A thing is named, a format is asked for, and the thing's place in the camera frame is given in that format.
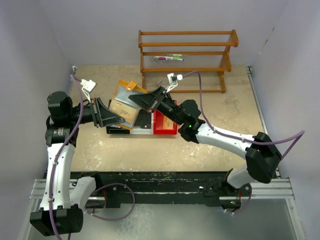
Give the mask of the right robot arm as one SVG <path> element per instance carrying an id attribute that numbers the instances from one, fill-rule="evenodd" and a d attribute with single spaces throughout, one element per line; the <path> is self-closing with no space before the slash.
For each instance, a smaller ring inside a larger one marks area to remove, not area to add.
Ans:
<path id="1" fill-rule="evenodd" d="M 268 184 L 273 179 L 282 155 L 266 133 L 241 134 L 212 126 L 200 119 L 201 109 L 194 99 L 176 104 L 162 86 L 149 93 L 131 94 L 128 98 L 142 110 L 158 111 L 179 125 L 178 132 L 185 141 L 214 146 L 244 159 L 244 165 L 227 173 L 222 183 L 226 195 L 235 195 L 242 186 L 253 181 Z"/>

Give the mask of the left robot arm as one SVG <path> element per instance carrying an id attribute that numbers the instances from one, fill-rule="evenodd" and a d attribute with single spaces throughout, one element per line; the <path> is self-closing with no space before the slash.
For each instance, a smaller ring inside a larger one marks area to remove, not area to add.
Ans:
<path id="1" fill-rule="evenodd" d="M 71 189 L 71 165 L 76 151 L 79 125 L 93 123 L 98 128 L 123 123 L 125 119 L 109 110 L 97 97 L 73 106 L 63 91 L 47 97 L 49 117 L 45 140 L 48 165 L 39 210 L 30 214 L 30 223 L 45 237 L 78 233 L 83 227 L 88 198 L 98 196 L 103 184 L 95 176 L 80 177 Z"/>

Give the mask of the orange leather card holder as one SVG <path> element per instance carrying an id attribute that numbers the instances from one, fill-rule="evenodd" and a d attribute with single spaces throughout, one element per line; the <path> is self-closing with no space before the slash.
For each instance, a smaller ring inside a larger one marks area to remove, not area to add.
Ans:
<path id="1" fill-rule="evenodd" d="M 138 109 L 138 113 L 139 113 L 141 108 L 138 105 L 136 105 L 134 102 L 132 102 L 129 99 L 129 96 L 135 95 L 135 94 L 147 93 L 147 92 L 148 91 L 146 89 L 139 87 L 138 84 L 134 81 L 126 82 L 124 80 L 119 80 L 111 100 L 117 100 L 133 108 L 136 108 Z M 117 125 L 122 128 L 132 130 L 135 125 L 136 119 L 138 117 L 138 113 L 133 123 L 123 122 Z"/>

